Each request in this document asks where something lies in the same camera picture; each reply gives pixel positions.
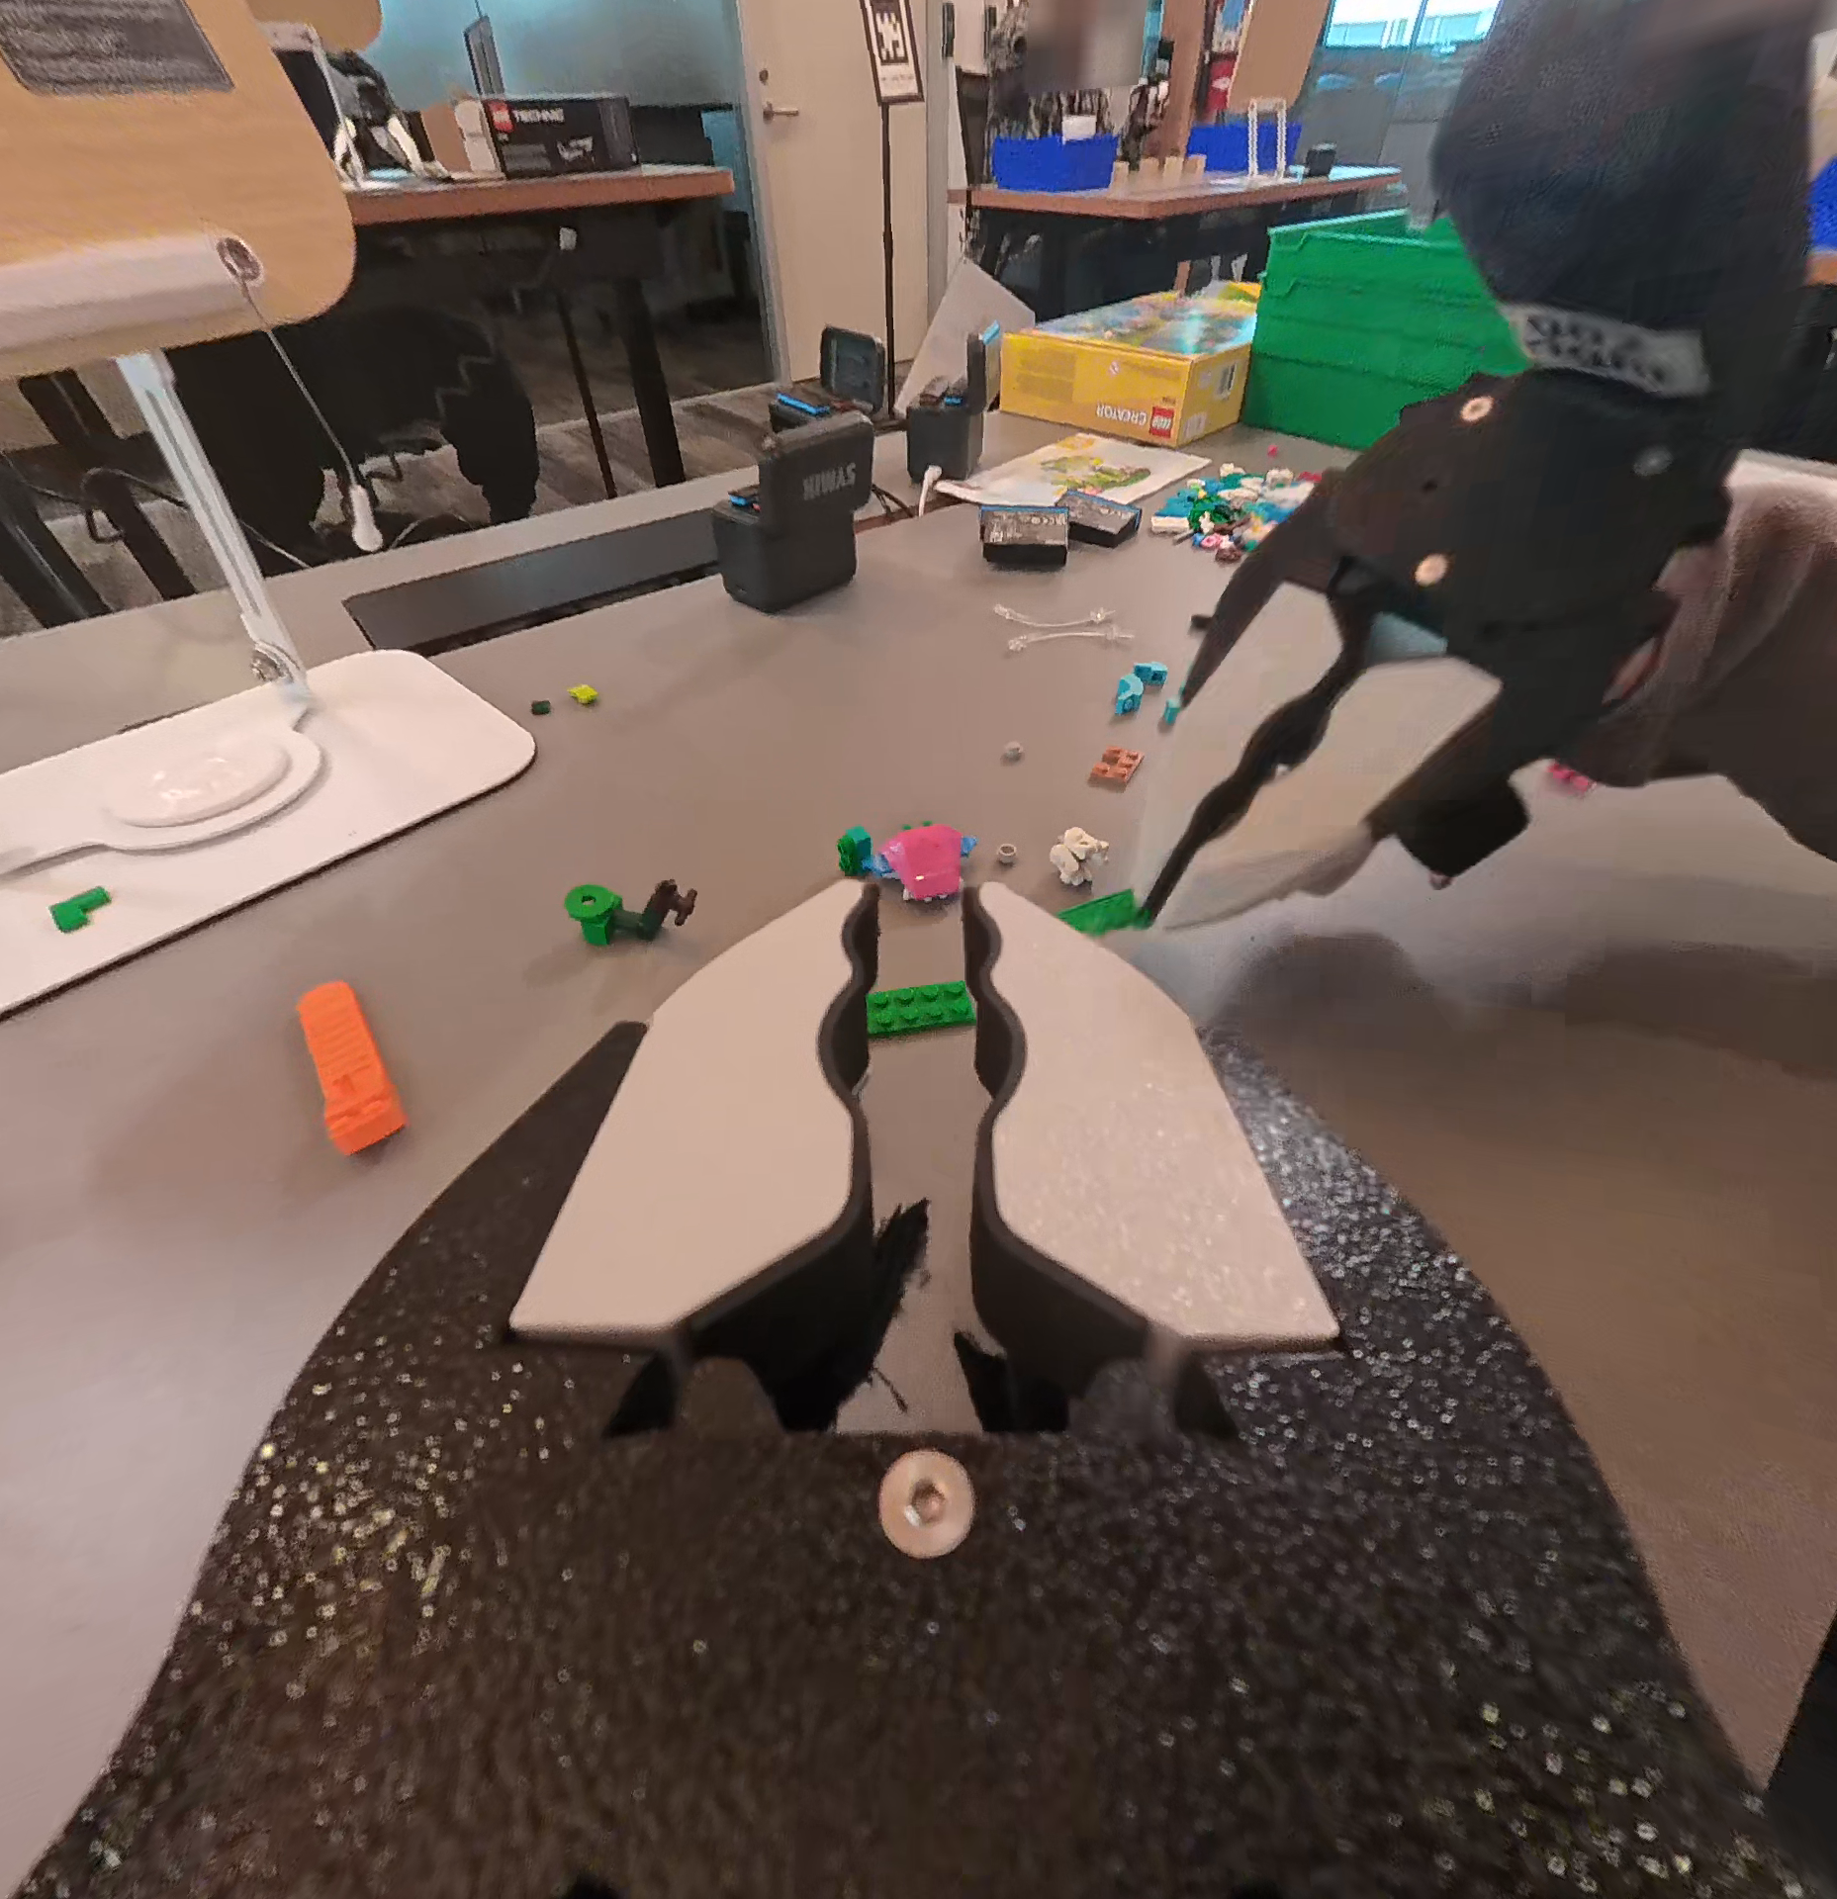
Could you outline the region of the orange brick separator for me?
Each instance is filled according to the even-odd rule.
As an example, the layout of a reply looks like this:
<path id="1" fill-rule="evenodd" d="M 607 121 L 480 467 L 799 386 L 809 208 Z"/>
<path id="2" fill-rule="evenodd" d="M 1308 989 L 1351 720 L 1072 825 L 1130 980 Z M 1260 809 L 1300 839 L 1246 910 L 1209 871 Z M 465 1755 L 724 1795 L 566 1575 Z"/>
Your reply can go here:
<path id="1" fill-rule="evenodd" d="M 296 1001 L 322 1126 L 330 1146 L 356 1158 L 407 1126 L 397 1086 L 389 1078 L 352 985 L 326 982 Z"/>

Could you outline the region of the green plastic bin stack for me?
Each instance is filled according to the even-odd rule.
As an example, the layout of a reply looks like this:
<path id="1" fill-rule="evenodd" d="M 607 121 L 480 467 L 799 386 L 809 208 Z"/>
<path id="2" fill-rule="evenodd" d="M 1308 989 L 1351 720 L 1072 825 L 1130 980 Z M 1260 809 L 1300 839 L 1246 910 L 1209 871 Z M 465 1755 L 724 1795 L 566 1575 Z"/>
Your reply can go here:
<path id="1" fill-rule="evenodd" d="M 1526 368 L 1444 216 L 1403 210 L 1270 232 L 1243 422 L 1365 449 L 1403 410 Z"/>

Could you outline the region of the pink lego assembly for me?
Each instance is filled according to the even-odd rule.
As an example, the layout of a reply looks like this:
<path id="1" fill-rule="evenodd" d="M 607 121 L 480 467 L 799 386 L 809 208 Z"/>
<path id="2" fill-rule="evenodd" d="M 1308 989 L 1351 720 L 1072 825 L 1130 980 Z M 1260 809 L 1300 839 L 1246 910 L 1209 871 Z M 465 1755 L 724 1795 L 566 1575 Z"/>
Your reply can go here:
<path id="1" fill-rule="evenodd" d="M 918 823 L 896 831 L 884 843 L 872 843 L 858 825 L 835 841 L 839 873 L 888 883 L 910 904 L 934 904 L 957 898 L 963 867 L 977 839 L 948 823 Z"/>

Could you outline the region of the wooden table black legs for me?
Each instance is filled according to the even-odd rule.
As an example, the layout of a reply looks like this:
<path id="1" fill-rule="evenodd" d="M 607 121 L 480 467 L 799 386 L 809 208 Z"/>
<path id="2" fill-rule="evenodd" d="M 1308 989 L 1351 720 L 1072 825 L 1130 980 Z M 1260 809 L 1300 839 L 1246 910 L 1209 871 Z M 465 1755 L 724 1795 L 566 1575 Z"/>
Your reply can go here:
<path id="1" fill-rule="evenodd" d="M 734 194 L 734 176 L 714 165 L 637 165 L 542 178 L 447 176 L 358 186 L 346 204 L 356 263 L 344 307 L 427 305 L 465 311 L 500 291 L 540 295 L 560 343 L 609 499 L 613 465 L 599 430 L 595 392 L 579 349 L 573 303 L 597 291 L 625 354 L 647 471 L 655 487 L 686 479 L 672 400 L 645 289 L 659 273 L 659 234 L 682 208 Z"/>

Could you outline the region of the person's right forearm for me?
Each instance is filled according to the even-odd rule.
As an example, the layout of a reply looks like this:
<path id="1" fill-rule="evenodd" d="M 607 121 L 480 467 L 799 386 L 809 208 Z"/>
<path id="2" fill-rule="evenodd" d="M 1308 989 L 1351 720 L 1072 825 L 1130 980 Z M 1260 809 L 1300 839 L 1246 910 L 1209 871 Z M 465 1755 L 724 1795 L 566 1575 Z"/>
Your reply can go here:
<path id="1" fill-rule="evenodd" d="M 1739 481 L 1660 588 L 1668 627 L 1557 762 L 1611 790 L 1724 780 L 1837 865 L 1837 477 Z"/>

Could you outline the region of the pile of mixed lego pieces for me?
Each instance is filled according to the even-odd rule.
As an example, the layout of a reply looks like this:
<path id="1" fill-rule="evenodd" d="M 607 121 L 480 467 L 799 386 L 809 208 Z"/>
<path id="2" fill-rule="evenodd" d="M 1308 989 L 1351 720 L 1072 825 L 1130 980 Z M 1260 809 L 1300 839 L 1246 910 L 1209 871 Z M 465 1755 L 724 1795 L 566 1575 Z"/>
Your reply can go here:
<path id="1" fill-rule="evenodd" d="M 1223 465 L 1189 479 L 1147 517 L 1155 538 L 1191 546 L 1221 566 L 1241 564 L 1318 489 L 1322 475 L 1270 465 Z"/>

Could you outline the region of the yellow lego box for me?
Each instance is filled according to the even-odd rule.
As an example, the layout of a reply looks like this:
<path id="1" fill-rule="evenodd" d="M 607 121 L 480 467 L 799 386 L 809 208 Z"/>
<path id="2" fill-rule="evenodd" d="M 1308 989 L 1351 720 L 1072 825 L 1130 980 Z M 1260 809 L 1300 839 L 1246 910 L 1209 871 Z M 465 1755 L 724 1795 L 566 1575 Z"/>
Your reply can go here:
<path id="1" fill-rule="evenodd" d="M 1185 449 L 1241 422 L 1262 287 L 1215 281 L 1009 333 L 999 412 Z"/>

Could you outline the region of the tag sign on stand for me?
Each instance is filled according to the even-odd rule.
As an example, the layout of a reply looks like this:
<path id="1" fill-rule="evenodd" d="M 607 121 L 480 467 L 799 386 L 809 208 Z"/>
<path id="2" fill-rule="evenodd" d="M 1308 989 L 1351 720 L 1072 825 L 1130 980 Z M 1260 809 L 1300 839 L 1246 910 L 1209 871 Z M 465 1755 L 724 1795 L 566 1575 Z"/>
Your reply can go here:
<path id="1" fill-rule="evenodd" d="M 928 325 L 930 293 L 930 101 L 924 4 L 860 2 L 856 6 L 866 89 L 864 137 L 866 289 L 878 293 L 882 343 L 876 412 L 898 414 L 904 366 Z"/>

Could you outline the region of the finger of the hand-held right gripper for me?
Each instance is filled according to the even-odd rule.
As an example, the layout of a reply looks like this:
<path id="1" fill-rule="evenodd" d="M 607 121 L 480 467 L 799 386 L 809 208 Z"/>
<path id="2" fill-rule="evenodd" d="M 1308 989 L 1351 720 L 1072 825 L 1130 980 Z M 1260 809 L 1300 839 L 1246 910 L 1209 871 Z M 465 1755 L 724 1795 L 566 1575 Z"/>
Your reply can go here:
<path id="1" fill-rule="evenodd" d="M 1161 904 L 1155 885 L 1189 821 L 1229 782 L 1262 722 L 1314 695 L 1345 657 L 1324 608 L 1264 608 L 1177 712 L 1144 772 L 1132 891 L 1155 934 L 1217 924 L 1270 900 L 1328 892 L 1375 847 L 1375 819 L 1454 742 L 1454 659 L 1435 633 L 1379 616 L 1363 667 L 1296 766 L 1268 766 L 1244 813 L 1211 835 Z"/>
<path id="2" fill-rule="evenodd" d="M 1237 568 L 1205 621 L 1201 645 L 1181 687 L 1185 701 L 1193 701 L 1207 689 L 1237 637 L 1284 588 L 1320 598 L 1326 604 L 1330 629 L 1339 635 L 1339 659 L 1328 667 L 1322 685 L 1338 695 L 1357 681 L 1357 616 L 1349 620 L 1334 606 L 1349 568 L 1334 529 L 1341 487 L 1343 475 L 1320 477 L 1302 505 Z"/>

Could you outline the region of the green round brown lego piece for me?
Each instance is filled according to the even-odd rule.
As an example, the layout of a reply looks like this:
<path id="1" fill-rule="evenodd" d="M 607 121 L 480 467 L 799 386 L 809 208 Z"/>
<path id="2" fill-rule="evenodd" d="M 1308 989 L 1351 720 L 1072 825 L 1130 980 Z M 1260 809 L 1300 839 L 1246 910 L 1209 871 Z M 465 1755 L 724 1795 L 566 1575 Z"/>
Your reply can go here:
<path id="1" fill-rule="evenodd" d="M 670 879 L 661 881 L 639 908 L 631 908 L 617 891 L 595 883 L 577 885 L 562 898 L 564 914 L 593 948 L 607 948 L 621 940 L 661 938 L 668 926 L 680 928 L 694 904 L 696 891 L 682 889 Z"/>

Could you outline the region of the wooden desk lamp white base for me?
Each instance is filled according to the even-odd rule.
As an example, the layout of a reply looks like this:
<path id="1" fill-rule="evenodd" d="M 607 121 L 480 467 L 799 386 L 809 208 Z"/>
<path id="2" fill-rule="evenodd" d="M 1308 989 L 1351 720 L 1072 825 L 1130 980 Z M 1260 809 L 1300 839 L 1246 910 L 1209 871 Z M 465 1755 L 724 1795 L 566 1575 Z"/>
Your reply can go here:
<path id="1" fill-rule="evenodd" d="M 522 724 L 407 651 L 308 667 L 168 352 L 320 317 L 354 226 L 247 4 L 0 4 L 0 382 L 110 362 L 217 564 L 243 693 L 0 772 L 0 1021 L 518 780 Z M 47 904 L 104 887 L 88 928 Z"/>

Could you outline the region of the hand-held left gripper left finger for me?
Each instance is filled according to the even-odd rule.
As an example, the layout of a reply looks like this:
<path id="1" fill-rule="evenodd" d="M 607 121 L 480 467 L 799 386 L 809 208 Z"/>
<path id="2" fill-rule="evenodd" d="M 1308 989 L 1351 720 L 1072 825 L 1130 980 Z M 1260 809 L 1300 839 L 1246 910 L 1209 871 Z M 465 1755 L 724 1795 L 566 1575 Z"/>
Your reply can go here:
<path id="1" fill-rule="evenodd" d="M 651 1015 L 508 1330 L 536 1344 L 819 1345 L 864 1294 L 858 1100 L 878 894 L 833 883 Z"/>

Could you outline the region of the black charging case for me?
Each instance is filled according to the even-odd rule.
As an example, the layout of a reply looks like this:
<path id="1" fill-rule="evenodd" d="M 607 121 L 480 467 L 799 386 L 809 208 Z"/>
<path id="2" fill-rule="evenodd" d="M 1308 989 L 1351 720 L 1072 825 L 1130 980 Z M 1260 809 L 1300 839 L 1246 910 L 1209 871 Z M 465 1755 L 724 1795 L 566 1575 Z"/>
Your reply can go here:
<path id="1" fill-rule="evenodd" d="M 827 325 L 819 337 L 817 372 L 771 392 L 765 424 L 773 436 L 835 416 L 860 416 L 882 428 L 886 354 L 880 339 Z"/>
<path id="2" fill-rule="evenodd" d="M 730 600 L 761 614 L 851 584 L 855 517 L 872 497 L 876 430 L 855 410 L 765 436 L 756 481 L 710 511 L 716 570 Z"/>
<path id="3" fill-rule="evenodd" d="M 989 323 L 967 337 L 963 374 L 930 382 L 904 414 L 906 475 L 924 487 L 969 481 L 981 457 L 983 418 L 1001 392 L 1003 329 Z"/>

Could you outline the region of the wooden table with bins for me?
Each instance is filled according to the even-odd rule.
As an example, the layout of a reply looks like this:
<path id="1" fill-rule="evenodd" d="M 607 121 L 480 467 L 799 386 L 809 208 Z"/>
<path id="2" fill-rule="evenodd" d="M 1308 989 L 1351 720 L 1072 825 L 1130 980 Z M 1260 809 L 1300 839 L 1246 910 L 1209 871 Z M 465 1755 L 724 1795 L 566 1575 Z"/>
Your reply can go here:
<path id="1" fill-rule="evenodd" d="M 1147 188 L 965 192 L 969 259 L 1005 279 L 1039 321 L 1056 321 L 1189 281 L 1209 263 L 1264 265 L 1282 226 L 1405 202 L 1393 167 L 1338 165 L 1330 176 L 1199 174 Z"/>

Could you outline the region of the instruction booklet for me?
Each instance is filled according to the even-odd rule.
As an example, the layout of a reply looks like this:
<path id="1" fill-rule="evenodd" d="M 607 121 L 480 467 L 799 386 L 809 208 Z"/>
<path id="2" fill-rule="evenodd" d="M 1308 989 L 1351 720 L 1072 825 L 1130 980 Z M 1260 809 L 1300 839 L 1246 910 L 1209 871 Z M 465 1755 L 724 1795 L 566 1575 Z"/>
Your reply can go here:
<path id="1" fill-rule="evenodd" d="M 979 509 L 1049 509 L 1074 491 L 1138 507 L 1207 467 L 1205 457 L 1169 447 L 1076 434 L 965 479 L 938 477 L 934 495 Z"/>

